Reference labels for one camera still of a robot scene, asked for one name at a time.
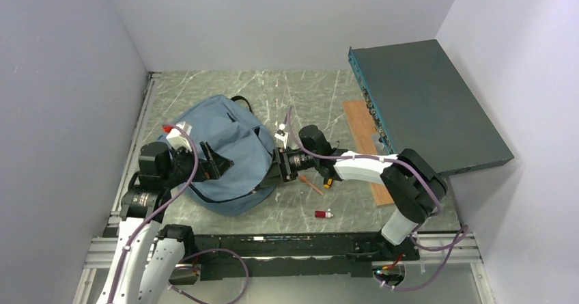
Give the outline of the small red white tube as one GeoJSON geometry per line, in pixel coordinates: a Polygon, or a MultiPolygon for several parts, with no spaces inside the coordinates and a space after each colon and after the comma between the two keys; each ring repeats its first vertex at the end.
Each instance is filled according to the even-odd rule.
{"type": "Polygon", "coordinates": [[[333,214],[330,211],[316,210],[314,217],[318,219],[330,219],[333,218],[333,214]]]}

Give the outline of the orange pencil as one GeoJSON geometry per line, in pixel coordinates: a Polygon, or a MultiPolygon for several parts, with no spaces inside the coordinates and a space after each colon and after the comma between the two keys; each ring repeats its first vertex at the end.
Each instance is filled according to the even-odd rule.
{"type": "Polygon", "coordinates": [[[314,183],[312,183],[312,181],[310,181],[306,176],[304,175],[299,175],[298,178],[304,182],[305,184],[307,184],[308,186],[310,186],[316,193],[320,194],[321,196],[324,195],[323,190],[321,190],[319,187],[317,187],[316,185],[314,185],[314,183]]]}

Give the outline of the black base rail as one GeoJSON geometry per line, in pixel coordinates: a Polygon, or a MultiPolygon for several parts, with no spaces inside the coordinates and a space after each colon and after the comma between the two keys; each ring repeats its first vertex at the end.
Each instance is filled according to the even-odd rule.
{"type": "Polygon", "coordinates": [[[371,277],[381,265],[416,262],[410,240],[391,245],[379,232],[309,234],[198,234],[189,258],[200,266],[202,281],[230,277],[349,275],[371,277]]]}

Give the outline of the dark teal network switch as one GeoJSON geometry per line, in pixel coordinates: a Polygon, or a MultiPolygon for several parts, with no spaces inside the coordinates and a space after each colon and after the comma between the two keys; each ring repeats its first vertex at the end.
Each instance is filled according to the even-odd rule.
{"type": "Polygon", "coordinates": [[[350,49],[348,61],[389,154],[413,149],[443,176],[513,160],[436,39],[350,49]]]}

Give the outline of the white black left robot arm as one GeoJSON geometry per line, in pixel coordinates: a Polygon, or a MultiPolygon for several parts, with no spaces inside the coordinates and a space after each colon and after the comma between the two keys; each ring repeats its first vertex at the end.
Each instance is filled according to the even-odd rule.
{"type": "Polygon", "coordinates": [[[191,227],[163,225],[177,187],[189,179],[217,180],[234,162],[206,142],[202,155],[156,141],[141,148],[139,169],[121,200],[118,241],[98,303],[157,303],[180,263],[191,261],[197,246],[191,227]]]}

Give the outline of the brown wooden board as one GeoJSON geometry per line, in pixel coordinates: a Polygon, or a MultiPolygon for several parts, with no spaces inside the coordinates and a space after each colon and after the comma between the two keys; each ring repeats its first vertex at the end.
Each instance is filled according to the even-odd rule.
{"type": "MultiPolygon", "coordinates": [[[[355,152],[360,154],[384,155],[375,145],[373,136],[378,135],[375,124],[364,100],[342,102],[351,135],[356,144],[355,152]]],[[[382,184],[370,183],[370,189],[377,207],[394,204],[390,193],[382,184]]]]}

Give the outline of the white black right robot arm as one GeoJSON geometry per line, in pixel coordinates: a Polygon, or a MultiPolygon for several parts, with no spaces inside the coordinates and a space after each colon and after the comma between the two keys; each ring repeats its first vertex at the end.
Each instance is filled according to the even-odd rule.
{"type": "Polygon", "coordinates": [[[293,137],[298,140],[298,149],[274,149],[272,164],[262,181],[264,186],[295,180],[300,171],[314,169],[327,183],[358,180],[386,187],[395,211],[376,241],[376,250],[385,260],[400,254],[403,241],[430,217],[442,212],[441,201],[448,185],[414,150],[386,156],[355,153],[330,145],[315,125],[294,134],[283,124],[275,136],[293,137]]]}

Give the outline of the yellow black screwdriver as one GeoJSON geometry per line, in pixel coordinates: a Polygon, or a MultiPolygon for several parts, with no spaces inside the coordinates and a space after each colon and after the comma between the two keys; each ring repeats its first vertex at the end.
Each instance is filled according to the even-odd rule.
{"type": "Polygon", "coordinates": [[[329,189],[329,188],[331,188],[332,183],[333,183],[332,178],[325,178],[324,182],[323,182],[323,186],[324,186],[324,188],[329,189]]]}

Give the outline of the blue student backpack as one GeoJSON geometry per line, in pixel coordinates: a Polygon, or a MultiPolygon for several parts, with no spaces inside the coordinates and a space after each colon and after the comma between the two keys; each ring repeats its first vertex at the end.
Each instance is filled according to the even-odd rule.
{"type": "Polygon", "coordinates": [[[263,123],[235,98],[215,95],[196,103],[176,118],[190,125],[199,160],[206,161],[201,143],[232,162],[217,180],[193,181],[183,195],[204,208],[238,216],[265,200],[273,186],[262,186],[273,162],[275,141],[263,123]]]}

